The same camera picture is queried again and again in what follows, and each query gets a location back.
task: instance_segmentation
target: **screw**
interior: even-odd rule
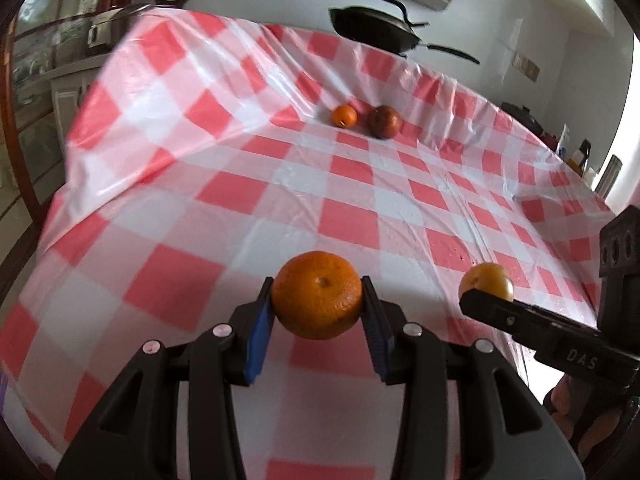
[[[476,349],[483,354],[490,354],[494,351],[494,344],[488,339],[478,339]]]
[[[212,330],[213,335],[216,337],[229,337],[233,331],[234,329],[227,323],[220,323],[213,327]]]
[[[422,335],[422,327],[417,323],[405,323],[402,331],[411,337],[420,337]]]
[[[147,341],[142,345],[142,351],[145,354],[153,355],[157,354],[160,349],[160,342],[152,339],[151,341]]]

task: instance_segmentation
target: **orange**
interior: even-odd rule
[[[351,128],[358,122],[358,113],[349,105],[340,105],[331,112],[331,122],[339,128]]]
[[[460,280],[458,297],[472,288],[478,288],[507,301],[513,301],[513,282],[503,266],[490,262],[471,267]]]
[[[290,259],[271,286],[273,311],[289,332],[331,339],[360,317],[362,282],[344,258],[312,251]]]

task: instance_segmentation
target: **white wall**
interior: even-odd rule
[[[558,86],[544,121],[558,137],[562,126],[569,126],[569,153],[589,139],[593,145],[590,166],[597,171],[606,167],[603,163],[620,124],[634,56],[633,30],[617,7],[614,26],[613,38],[569,34]]]
[[[626,98],[620,126],[613,139],[611,149],[607,155],[603,169],[607,167],[610,158],[615,155],[622,162],[622,169],[609,195],[607,205],[614,213],[620,213],[627,204],[640,205],[640,118],[638,117],[638,103],[640,103],[640,41],[633,38],[633,63],[629,91]],[[598,184],[602,172],[594,182]]]
[[[539,119],[545,116],[569,34],[554,7],[545,0],[452,0],[443,12],[433,12],[403,1],[412,21],[431,22],[431,27],[417,29],[423,41],[465,50],[482,64],[478,67],[420,47],[410,54],[412,59],[457,78],[497,104],[503,100],[524,104]],[[379,0],[189,0],[186,7],[255,22],[334,32],[328,9],[353,5],[400,16],[398,9]],[[536,83],[510,66],[514,49],[540,67]]]

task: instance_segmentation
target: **red and white checkered tablecloth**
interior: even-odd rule
[[[343,102],[394,107],[401,134],[330,126]],[[531,352],[463,319],[462,274],[498,262],[520,300],[594,323],[602,201],[483,97],[336,36],[153,10],[92,87],[66,161],[0,335],[15,395],[61,452],[144,341],[195,338],[309,250],[346,257],[441,338],[493,339],[532,386]],[[263,374],[234,395],[249,478],[389,477],[402,389],[373,373],[360,325],[312,342],[276,323]]]

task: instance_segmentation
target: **frying pan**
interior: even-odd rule
[[[429,23],[412,23],[402,2],[397,0],[383,1],[397,6],[402,11],[403,19],[396,18],[382,10],[354,6],[345,7],[344,9],[329,9],[331,24],[340,36],[348,40],[375,46],[392,54],[402,56],[403,53],[413,50],[417,46],[425,46],[429,50],[445,52],[480,64],[475,57],[456,48],[433,43],[421,43],[420,37],[414,33],[414,28],[426,27]]]

